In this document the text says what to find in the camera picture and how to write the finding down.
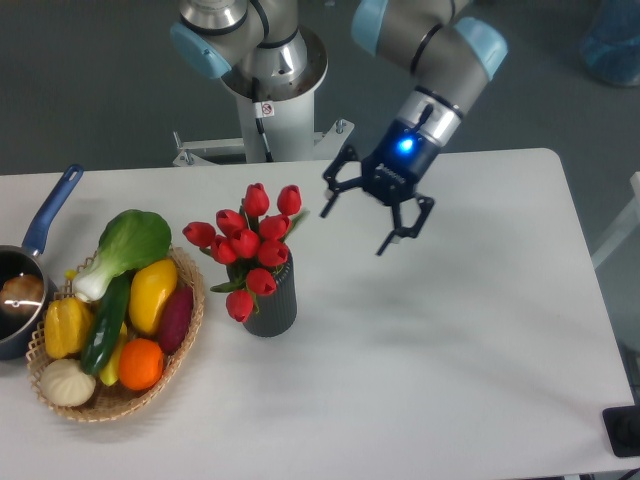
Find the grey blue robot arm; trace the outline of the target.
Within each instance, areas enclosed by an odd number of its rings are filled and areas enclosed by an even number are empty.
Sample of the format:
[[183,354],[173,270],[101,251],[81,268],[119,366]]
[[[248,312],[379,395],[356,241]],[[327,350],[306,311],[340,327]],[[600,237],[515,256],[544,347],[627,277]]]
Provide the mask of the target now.
[[[331,200],[359,189],[389,208],[389,241],[420,233],[434,202],[417,186],[508,53],[503,36],[463,15],[462,1],[362,1],[350,25],[368,55],[410,75],[414,88],[360,173],[339,180],[358,159],[337,149],[324,172]],[[326,48],[299,20],[294,1],[183,1],[171,42],[200,75],[221,80],[236,99],[248,162],[310,158],[314,95],[328,70]]]

